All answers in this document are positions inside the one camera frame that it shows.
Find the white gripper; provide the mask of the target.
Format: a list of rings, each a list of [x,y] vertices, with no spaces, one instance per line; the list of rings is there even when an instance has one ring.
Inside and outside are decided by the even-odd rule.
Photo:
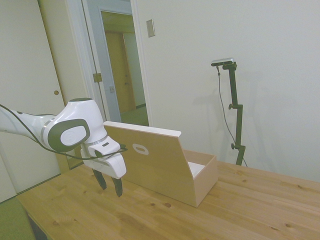
[[[111,179],[118,197],[123,195],[121,178],[127,172],[125,161],[120,150],[121,147],[119,144],[108,144],[106,146],[102,144],[82,144],[80,151],[82,158],[85,159],[83,160],[84,164],[93,169],[93,174],[103,190],[107,188],[103,174],[112,177]]]

